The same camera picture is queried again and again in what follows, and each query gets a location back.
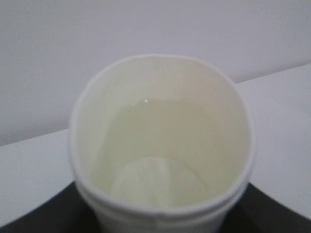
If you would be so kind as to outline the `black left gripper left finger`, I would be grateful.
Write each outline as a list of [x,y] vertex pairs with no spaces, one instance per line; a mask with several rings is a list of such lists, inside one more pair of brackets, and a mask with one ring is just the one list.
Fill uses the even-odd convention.
[[2,233],[96,233],[93,211],[71,183],[49,201],[0,228]]

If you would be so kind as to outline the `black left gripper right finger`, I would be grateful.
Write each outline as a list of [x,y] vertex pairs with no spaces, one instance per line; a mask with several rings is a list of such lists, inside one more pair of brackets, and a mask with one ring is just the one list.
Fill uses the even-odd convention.
[[309,233],[311,221],[283,206],[252,184],[231,209],[221,233]]

